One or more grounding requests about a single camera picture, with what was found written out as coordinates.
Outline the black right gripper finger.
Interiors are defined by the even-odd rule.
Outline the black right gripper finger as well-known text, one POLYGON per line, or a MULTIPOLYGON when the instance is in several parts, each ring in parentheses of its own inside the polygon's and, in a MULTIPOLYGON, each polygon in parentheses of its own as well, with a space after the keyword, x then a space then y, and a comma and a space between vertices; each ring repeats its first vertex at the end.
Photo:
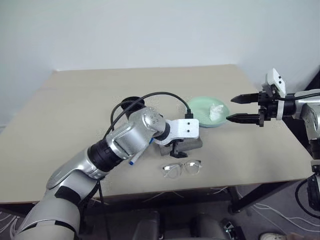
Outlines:
POLYGON ((237 104, 251 104, 257 103, 259 100, 259 93, 240 94, 233 97, 230 101, 237 104))
POLYGON ((226 120, 238 124, 259 124, 260 116, 258 114, 236 113, 227 116, 226 120))

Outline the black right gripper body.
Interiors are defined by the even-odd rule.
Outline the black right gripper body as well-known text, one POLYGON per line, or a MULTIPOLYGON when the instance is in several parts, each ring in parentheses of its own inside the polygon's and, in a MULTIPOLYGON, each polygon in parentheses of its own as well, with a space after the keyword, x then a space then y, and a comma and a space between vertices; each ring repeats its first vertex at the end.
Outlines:
POLYGON ((265 86, 262 91, 258 93, 258 122, 259 127, 264 126, 265 121, 270 121, 277 116, 278 112, 278 90, 274 85, 265 86))

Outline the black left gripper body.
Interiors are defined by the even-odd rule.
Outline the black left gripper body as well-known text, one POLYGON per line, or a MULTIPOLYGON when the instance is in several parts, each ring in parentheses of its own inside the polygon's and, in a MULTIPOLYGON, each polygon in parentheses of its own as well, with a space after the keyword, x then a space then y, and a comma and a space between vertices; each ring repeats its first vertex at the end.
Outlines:
POLYGON ((169 145, 171 145, 172 151, 178 151, 179 150, 179 144, 182 142, 181 139, 174 139, 172 140, 169 145))

